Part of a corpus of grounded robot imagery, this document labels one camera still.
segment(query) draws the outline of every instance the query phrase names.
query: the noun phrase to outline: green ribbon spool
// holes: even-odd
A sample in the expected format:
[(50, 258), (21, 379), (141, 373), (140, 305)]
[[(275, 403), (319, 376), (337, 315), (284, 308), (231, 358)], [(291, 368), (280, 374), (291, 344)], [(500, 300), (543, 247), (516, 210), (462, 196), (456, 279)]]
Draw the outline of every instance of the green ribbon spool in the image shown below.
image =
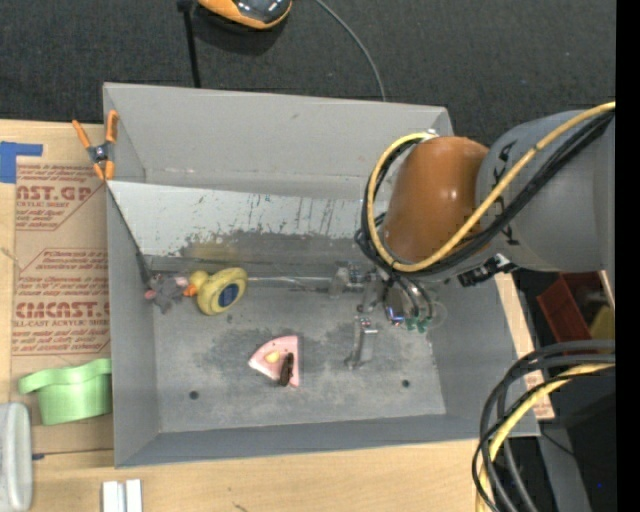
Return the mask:
[(37, 392), (43, 425), (56, 425), (112, 411), (111, 359), (41, 370), (18, 381), (21, 394)]

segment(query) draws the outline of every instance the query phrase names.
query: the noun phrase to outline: black carpet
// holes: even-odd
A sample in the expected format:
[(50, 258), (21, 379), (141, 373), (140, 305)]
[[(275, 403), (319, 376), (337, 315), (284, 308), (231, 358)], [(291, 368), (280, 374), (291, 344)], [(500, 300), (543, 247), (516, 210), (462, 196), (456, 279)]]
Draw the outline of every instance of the black carpet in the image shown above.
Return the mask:
[[(615, 0), (325, 2), (374, 60), (388, 100), (446, 106), (485, 144), (523, 121), (615, 97)], [(275, 34), (194, 16), (202, 86), (379, 99), (367, 59), (314, 0)], [(171, 0), (0, 2), (0, 117), (102, 119), (105, 81), (192, 85)]]

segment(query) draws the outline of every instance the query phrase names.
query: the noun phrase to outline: white container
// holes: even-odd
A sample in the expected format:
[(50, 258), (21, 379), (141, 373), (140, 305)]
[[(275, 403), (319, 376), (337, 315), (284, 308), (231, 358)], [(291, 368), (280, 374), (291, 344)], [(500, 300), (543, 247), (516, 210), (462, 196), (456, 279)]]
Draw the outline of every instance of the white container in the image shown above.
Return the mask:
[(21, 403), (0, 404), (0, 467), (0, 512), (29, 510), (33, 494), (31, 422)]

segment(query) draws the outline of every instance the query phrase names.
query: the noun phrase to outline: yellow cable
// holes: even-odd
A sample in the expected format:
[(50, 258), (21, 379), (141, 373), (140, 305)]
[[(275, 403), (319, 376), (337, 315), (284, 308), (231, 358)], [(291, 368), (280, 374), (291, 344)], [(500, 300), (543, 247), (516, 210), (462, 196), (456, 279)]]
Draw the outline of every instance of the yellow cable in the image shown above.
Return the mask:
[[(576, 366), (574, 368), (570, 368), (562, 372), (558, 377), (572, 377), (576, 375), (586, 375), (589, 373), (595, 373), (607, 368), (611, 368), (615, 366), (613, 364), (583, 364), (580, 366)], [(491, 460), (495, 460), (498, 452), (500, 451), (500, 447), (504, 443), (504, 440), (507, 438), (509, 433), (513, 430), (513, 427), (522, 419), (522, 417), (527, 413), (529, 409), (531, 409), (534, 404), (543, 396), (549, 395), (556, 389), (564, 386), (568, 382), (571, 382), (571, 379), (568, 380), (559, 380), (554, 382), (549, 382), (546, 385), (540, 387), (537, 391), (535, 391), (530, 397), (528, 397), (524, 402), (522, 402), (518, 408), (511, 413), (511, 415), (505, 420), (502, 426), (496, 431), (491, 443), (489, 444), (489, 456)], [(487, 470), (482, 466), (480, 469), (480, 482), (484, 489), (488, 488), (488, 477)], [(480, 493), (476, 494), (476, 512), (484, 512), (485, 502), (480, 496)]]
[(554, 140), (556, 140), (563, 133), (567, 132), (577, 124), (581, 123), (585, 119), (593, 117), (595, 115), (601, 114), (603, 112), (607, 112), (609, 110), (613, 110), (616, 106), (615, 101), (610, 103), (604, 103), (597, 107), (594, 107), (589, 110), (585, 110), (584, 112), (576, 115), (575, 117), (569, 119), (564, 122), (547, 135), (545, 135), (542, 139), (538, 141), (538, 143), (529, 149), (518, 162), (514, 164), (514, 166), (507, 172), (505, 177), (496, 185), (496, 187), (489, 193), (486, 199), (482, 202), (482, 204), (471, 214), (471, 216), (467, 219), (467, 221), (462, 225), (462, 227), (434, 254), (432, 254), (429, 258), (422, 260), (418, 263), (400, 263), (398, 262), (386, 249), (382, 241), (380, 240), (380, 236), (378, 235), (376, 225), (375, 225), (375, 216), (373, 213), (373, 200), (374, 200), (374, 191), (375, 191), (375, 183), (380, 174), (382, 165), (386, 161), (389, 154), (394, 151), (400, 144), (407, 142), (407, 140), (415, 140), (417, 135), (413, 134), (408, 135), (407, 137), (403, 137), (402, 139), (398, 139), (394, 142), (382, 155), (378, 164), (373, 170), (371, 174), (371, 179), (369, 181), (369, 186), (367, 189), (367, 224), (369, 226), (369, 231), (371, 233), (371, 241), (376, 248), (376, 251), (382, 259), (389, 264), (392, 268), (399, 270), (400, 272), (417, 272), (419, 270), (424, 270), (425, 268), (433, 265), (438, 260), (444, 258), (449, 252), (451, 252), (454, 247), (462, 240), (462, 238), (476, 225), (476, 223), (480, 220), (480, 217), (491, 207), (491, 205), (500, 197), (500, 194), (509, 186), (509, 184), (513, 181), (513, 179), (518, 175), (518, 173), (531, 161), (531, 159), (538, 153), (543, 150), (549, 144), (551, 144)]

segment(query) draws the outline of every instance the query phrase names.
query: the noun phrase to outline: gray bin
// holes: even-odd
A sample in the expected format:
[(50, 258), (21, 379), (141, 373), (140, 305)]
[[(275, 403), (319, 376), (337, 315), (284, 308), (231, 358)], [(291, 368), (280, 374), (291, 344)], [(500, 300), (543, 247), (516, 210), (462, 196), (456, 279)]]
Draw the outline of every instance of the gray bin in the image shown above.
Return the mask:
[[(120, 115), (107, 199), (116, 466), (477, 436), (515, 359), (493, 281), (434, 290), (427, 336), (376, 309), (357, 370), (344, 360), (361, 294), (327, 293), (339, 264), (370, 267), (353, 234), (379, 155), (415, 131), (450, 135), (445, 109), (120, 84), (104, 107)], [(163, 315), (143, 297), (142, 268), (229, 266), (250, 281), (221, 315), (190, 299)], [(286, 334), (301, 340), (299, 388), (247, 364)], [(529, 417), (520, 432), (535, 431)]]

